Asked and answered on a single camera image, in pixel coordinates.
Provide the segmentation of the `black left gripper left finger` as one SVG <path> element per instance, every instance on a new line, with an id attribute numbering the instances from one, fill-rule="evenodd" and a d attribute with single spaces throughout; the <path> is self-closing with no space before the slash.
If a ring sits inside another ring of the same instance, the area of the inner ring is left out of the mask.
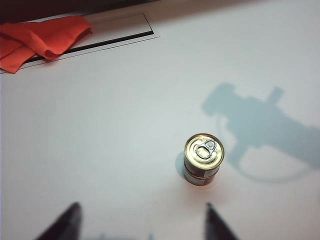
<path id="1" fill-rule="evenodd" d="M 36 240 L 79 240 L 82 226 L 82 207 L 72 203 Z"/>

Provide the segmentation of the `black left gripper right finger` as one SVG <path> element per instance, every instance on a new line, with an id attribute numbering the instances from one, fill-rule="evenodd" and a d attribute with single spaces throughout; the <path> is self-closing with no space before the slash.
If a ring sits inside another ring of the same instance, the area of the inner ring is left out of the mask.
<path id="1" fill-rule="evenodd" d="M 237 240 L 238 238 L 215 211 L 213 205 L 206 204 L 205 213 L 205 239 L 206 240 Z"/>

